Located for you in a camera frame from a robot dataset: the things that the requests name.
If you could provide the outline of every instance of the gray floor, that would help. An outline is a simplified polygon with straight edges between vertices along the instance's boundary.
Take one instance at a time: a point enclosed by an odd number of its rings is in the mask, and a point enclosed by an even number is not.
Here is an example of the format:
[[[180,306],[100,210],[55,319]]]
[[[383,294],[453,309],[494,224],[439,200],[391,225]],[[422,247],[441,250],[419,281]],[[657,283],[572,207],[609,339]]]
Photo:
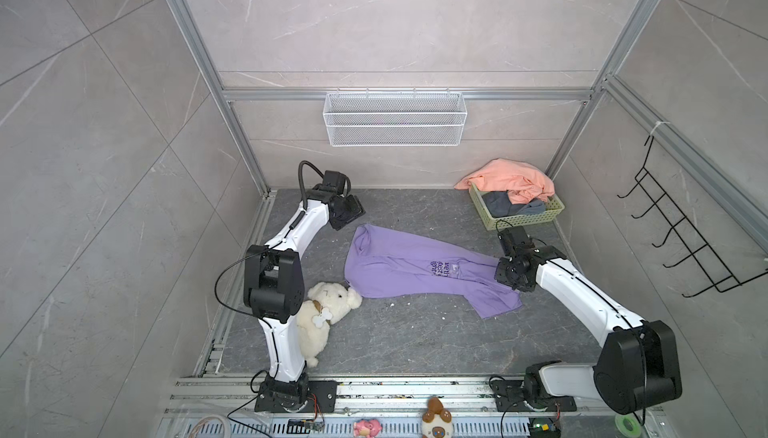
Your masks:
[[[362,223],[448,241],[501,256],[494,232],[483,227],[466,192],[456,190],[353,190],[366,214],[339,232],[324,227],[302,258],[306,287],[343,281],[355,228]],[[277,194],[265,237],[277,233],[295,212],[298,190]],[[528,233],[562,249],[552,224]],[[462,296],[408,295],[365,299],[331,329],[318,356],[318,373],[519,373],[545,360],[597,360],[600,348],[587,329],[547,291],[523,294],[523,307],[483,320]],[[220,371],[253,373],[269,365],[264,332],[255,318],[237,315]]]

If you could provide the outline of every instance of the white stuffed animal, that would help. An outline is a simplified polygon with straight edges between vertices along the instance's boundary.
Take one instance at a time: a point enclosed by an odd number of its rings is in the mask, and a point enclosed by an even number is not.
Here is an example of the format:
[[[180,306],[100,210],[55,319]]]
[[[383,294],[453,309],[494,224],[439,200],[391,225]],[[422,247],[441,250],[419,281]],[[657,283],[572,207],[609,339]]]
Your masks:
[[[353,289],[345,289],[341,283],[320,282],[306,294],[309,299],[301,304],[296,315],[299,327],[299,348],[307,366],[317,366],[316,356],[328,343],[330,326],[357,309],[362,297]]]

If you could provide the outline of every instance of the electrical wire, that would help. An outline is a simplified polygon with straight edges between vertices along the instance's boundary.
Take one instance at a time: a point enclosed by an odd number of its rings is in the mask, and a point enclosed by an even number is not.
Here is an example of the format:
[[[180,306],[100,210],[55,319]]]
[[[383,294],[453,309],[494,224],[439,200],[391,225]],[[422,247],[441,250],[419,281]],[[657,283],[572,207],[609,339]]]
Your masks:
[[[632,333],[632,335],[634,335],[635,339],[638,341],[638,343],[640,345],[640,359],[641,359],[642,364],[643,364],[643,419],[640,420],[640,418],[638,417],[638,414],[635,413],[634,411],[632,412],[632,414],[634,415],[635,419],[640,423],[640,426],[645,426],[646,389],[648,387],[648,363],[646,361],[645,347],[643,346],[643,339],[638,335],[638,332],[634,329],[634,326],[632,326],[632,324],[629,322],[629,320],[624,315],[622,315],[619,312],[619,310],[616,307],[614,307],[614,304],[610,303],[610,301],[608,299],[606,299],[601,293],[598,293],[595,289],[593,289],[592,287],[587,285],[587,283],[584,280],[582,280],[578,276],[574,275],[572,271],[566,269],[564,266],[560,265],[559,263],[555,263],[554,261],[551,261],[551,260],[546,260],[545,263],[552,263],[552,265],[555,265],[559,269],[561,269],[561,270],[565,271],[566,273],[568,273],[569,275],[571,275],[571,278],[579,280],[582,285],[584,285],[588,289],[592,290],[592,293],[595,293],[603,301],[605,301],[608,304],[608,306],[611,307],[616,312],[616,314],[621,317],[622,320],[624,320],[624,323],[626,323],[627,326],[629,327],[628,328],[629,331]]]
[[[271,247],[269,247],[267,250],[271,250],[271,249],[275,248],[276,246],[278,246],[278,244],[279,244],[279,243],[280,243],[280,241],[278,241],[277,243],[275,243],[274,245],[272,245]],[[254,256],[258,256],[258,255],[260,255],[260,254],[259,254],[259,253],[253,253],[253,254],[251,254],[251,255],[246,255],[246,256],[244,256],[242,259],[239,259],[239,260],[235,261],[233,264],[229,265],[229,266],[228,266],[228,267],[226,267],[226,268],[225,268],[225,269],[224,269],[224,270],[223,270],[221,273],[219,273],[219,276],[218,276],[218,278],[216,278],[216,281],[214,282],[214,297],[216,298],[216,301],[218,301],[218,302],[219,302],[219,305],[221,305],[221,306],[225,307],[227,310],[231,310],[231,311],[234,311],[235,313],[240,313],[241,315],[245,315],[245,316],[248,316],[248,317],[253,317],[253,316],[254,316],[254,315],[252,315],[251,313],[247,313],[247,312],[245,312],[245,311],[242,311],[242,310],[234,309],[234,308],[230,307],[229,305],[227,305],[226,303],[224,303],[224,302],[223,302],[223,301],[222,301],[222,300],[219,298],[219,291],[218,291],[218,288],[219,288],[219,280],[221,280],[221,277],[223,277],[223,276],[224,276],[224,274],[225,274],[225,273],[226,273],[228,270],[230,270],[232,267],[234,267],[235,265],[237,265],[237,264],[238,264],[238,263],[240,263],[241,261],[247,260],[247,259],[249,259],[249,258],[251,258],[251,257],[254,257]],[[266,325],[267,327],[269,327],[269,328],[270,328],[270,330],[272,330],[272,325],[270,325],[269,321],[266,321],[266,320],[264,320],[264,318],[261,318],[261,317],[256,317],[256,319],[257,319],[257,320],[259,320],[259,321],[261,321],[262,323],[264,323],[264,325]],[[274,334],[274,331],[273,331],[272,333],[270,333],[270,334],[272,335],[272,345],[273,345],[273,347],[274,347],[274,349],[275,349],[275,361],[277,362],[277,367],[275,368],[275,376],[277,376],[277,372],[278,372],[278,370],[280,370],[280,357],[277,355],[277,341],[275,340],[275,334]],[[253,381],[253,378],[252,378],[252,379],[251,379],[251,390],[253,390],[253,383],[254,383],[254,381]]]
[[[499,422],[499,428],[501,428],[501,429],[502,429],[502,438],[504,438],[504,417],[507,415],[507,413],[509,412],[509,410],[510,410],[510,409],[511,409],[511,408],[512,408],[514,405],[516,405],[516,404],[515,404],[515,403],[512,403],[512,404],[510,404],[509,406],[507,406],[507,409],[506,409],[506,410],[504,410],[504,413],[502,413],[502,420],[501,420],[501,422]]]
[[[259,370],[259,371],[257,371],[257,372],[256,372],[256,374],[255,374],[255,375],[253,375],[253,376],[250,378],[250,385],[249,385],[249,387],[250,387],[250,390],[251,390],[251,392],[252,392],[252,393],[258,393],[256,390],[254,390],[254,380],[256,379],[256,377],[257,377],[257,376],[259,376],[260,374],[263,374],[263,373],[269,374],[269,371],[268,371],[268,370],[266,370],[266,369],[264,369],[264,370]],[[242,410],[243,408],[245,408],[246,406],[248,406],[248,405],[252,404],[252,403],[255,401],[255,399],[256,399],[256,398],[258,398],[258,397],[259,397],[259,395],[256,395],[256,396],[254,396],[253,398],[251,398],[250,400],[248,400],[246,403],[244,403],[244,404],[242,404],[242,405],[238,406],[237,408],[235,408],[234,410],[232,410],[230,413],[226,414],[226,418],[227,418],[228,420],[230,420],[230,421],[233,421],[233,422],[235,422],[236,424],[239,424],[239,425],[243,425],[243,426],[244,426],[244,427],[246,427],[246,428],[251,428],[253,431],[257,431],[257,432],[261,433],[262,435],[266,436],[267,438],[273,438],[271,434],[269,434],[269,433],[267,433],[267,432],[265,432],[265,431],[259,430],[259,429],[258,429],[258,428],[256,428],[255,426],[251,426],[251,425],[249,425],[249,424],[245,424],[245,423],[243,423],[242,421],[238,421],[238,420],[236,420],[235,418],[233,418],[233,417],[231,416],[233,413],[236,413],[237,411],[240,411],[240,410]]]
[[[500,219],[500,220],[497,220],[497,221],[496,221],[496,225],[495,225],[495,226],[496,226],[496,235],[498,235],[498,224],[499,224],[499,223],[501,223],[501,222],[504,222],[504,223],[506,223],[507,225],[509,225],[509,226],[511,226],[511,227],[514,227],[514,225],[513,225],[512,223],[510,223],[510,222],[508,222],[508,221],[506,221],[506,220],[504,220],[504,219]],[[536,238],[536,237],[534,237],[534,236],[532,236],[532,237],[531,237],[531,239],[532,239],[532,240],[538,240],[538,241],[542,242],[542,243],[544,244],[544,246],[547,246],[547,243],[546,243],[546,241],[543,241],[543,240],[537,239],[537,238]]]
[[[200,434],[200,432],[205,428],[206,424],[210,421],[219,421],[221,422],[221,427],[224,432],[224,438],[231,438],[232,437],[232,427],[230,426],[230,422],[227,418],[225,418],[222,415],[207,415],[200,418],[200,421],[197,422],[197,424],[190,430],[189,434],[187,435],[187,438],[197,438],[197,435]]]
[[[315,402],[315,417],[312,419],[312,421],[317,420],[317,413],[320,412],[320,418],[322,419],[322,424],[326,424],[326,416],[322,412],[322,408],[320,408],[320,404],[317,403],[317,396],[315,394],[312,394],[312,399]]]
[[[555,425],[557,428],[559,428],[560,427],[560,404],[557,401],[555,401],[554,404],[558,408],[558,415],[554,418],[554,420],[552,420],[552,424]]]
[[[322,174],[322,172],[320,172],[320,169],[314,166],[312,163],[307,162],[306,160],[299,162],[299,190],[301,190],[301,202],[304,204],[304,211],[306,212],[306,209],[310,203],[306,199],[306,189],[304,188],[304,174],[302,172],[304,165],[309,165],[313,170],[317,172],[318,175],[320,175],[320,178],[324,178],[325,176]]]
[[[228,267],[226,267],[226,268],[225,268],[225,269],[224,269],[224,270],[223,270],[221,273],[219,273],[219,277],[216,279],[216,282],[214,283],[214,297],[216,297],[216,301],[218,301],[218,302],[219,302],[219,305],[221,305],[221,306],[225,307],[227,310],[231,310],[231,311],[234,311],[235,313],[240,313],[240,314],[242,314],[242,315],[247,315],[247,316],[249,316],[249,317],[252,317],[252,316],[253,316],[253,315],[252,315],[252,314],[250,314],[250,313],[247,313],[247,312],[245,312],[245,311],[242,311],[242,310],[234,309],[234,308],[230,307],[229,305],[227,305],[226,303],[224,303],[224,302],[223,302],[223,301],[222,301],[222,300],[219,298],[219,291],[218,291],[218,288],[219,288],[219,281],[221,280],[221,277],[223,277],[223,276],[224,276],[224,274],[225,274],[227,271],[229,271],[229,270],[230,270],[232,267],[234,267],[235,265],[237,265],[237,264],[238,264],[238,263],[240,263],[241,261],[245,261],[245,260],[247,260],[247,259],[249,259],[249,258],[251,258],[251,257],[254,257],[254,256],[258,256],[258,255],[259,255],[258,253],[253,253],[252,255],[246,255],[246,256],[244,256],[242,259],[235,261],[235,262],[234,262],[232,265],[229,265],[229,266],[228,266]]]
[[[488,377],[488,388],[491,388],[491,382],[494,381],[494,380],[504,380],[504,376],[499,376],[499,375],[491,375],[491,376],[489,376]],[[500,393],[497,393],[496,395],[499,395],[502,398],[506,398],[507,400],[510,399],[509,396],[507,396],[507,395],[502,395]]]

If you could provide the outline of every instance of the robotic arm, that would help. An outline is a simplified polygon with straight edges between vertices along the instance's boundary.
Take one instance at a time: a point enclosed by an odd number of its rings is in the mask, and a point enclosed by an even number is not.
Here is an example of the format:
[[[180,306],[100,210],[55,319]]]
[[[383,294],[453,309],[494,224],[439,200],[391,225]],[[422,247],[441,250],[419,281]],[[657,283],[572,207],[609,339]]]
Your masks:
[[[322,178],[311,190],[304,190],[304,165]],[[358,198],[350,194],[350,179],[342,173],[321,173],[312,163],[302,161],[299,187],[302,201],[290,221],[264,245],[248,248],[251,256],[245,261],[243,288],[243,302],[259,318],[270,354],[264,393],[289,411],[304,407],[309,390],[296,327],[296,314],[304,300],[301,257],[326,223],[340,230],[365,214]]]
[[[682,395],[673,331],[648,322],[587,280],[560,251],[537,248],[523,227],[499,232],[507,255],[496,279],[520,291],[549,291],[590,330],[602,347],[597,364],[545,363],[529,368],[526,400],[546,407],[555,396],[603,400],[629,414]]]

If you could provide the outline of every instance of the orange cloth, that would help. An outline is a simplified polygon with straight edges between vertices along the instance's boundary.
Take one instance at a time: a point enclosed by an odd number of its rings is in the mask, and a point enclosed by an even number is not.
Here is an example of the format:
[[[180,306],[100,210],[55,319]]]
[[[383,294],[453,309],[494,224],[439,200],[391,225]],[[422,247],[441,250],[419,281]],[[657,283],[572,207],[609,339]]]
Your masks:
[[[491,160],[480,170],[466,175],[456,190],[467,190],[474,183],[482,192],[508,192],[512,203],[529,203],[538,198],[548,202],[554,195],[554,183],[533,165],[503,158]]]

